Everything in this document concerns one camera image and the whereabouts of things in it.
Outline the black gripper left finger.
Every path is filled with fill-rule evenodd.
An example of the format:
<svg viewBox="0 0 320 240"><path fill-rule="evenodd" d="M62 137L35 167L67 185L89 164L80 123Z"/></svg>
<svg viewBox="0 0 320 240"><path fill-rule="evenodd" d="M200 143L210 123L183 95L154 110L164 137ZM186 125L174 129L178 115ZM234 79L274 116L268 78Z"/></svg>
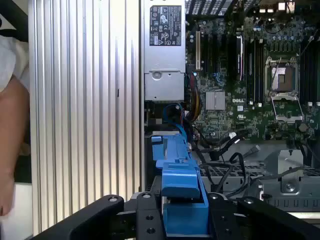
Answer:
<svg viewBox="0 0 320 240"><path fill-rule="evenodd" d="M164 240L155 195L138 194L124 201L106 195L34 236L35 240Z"/></svg>

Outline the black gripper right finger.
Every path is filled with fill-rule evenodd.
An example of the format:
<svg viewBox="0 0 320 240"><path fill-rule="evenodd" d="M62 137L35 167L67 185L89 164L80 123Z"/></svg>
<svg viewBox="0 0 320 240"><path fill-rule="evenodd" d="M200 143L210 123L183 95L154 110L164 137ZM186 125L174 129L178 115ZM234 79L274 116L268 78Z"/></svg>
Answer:
<svg viewBox="0 0 320 240"><path fill-rule="evenodd" d="M255 197L208 195L213 240L318 240L320 229Z"/></svg>

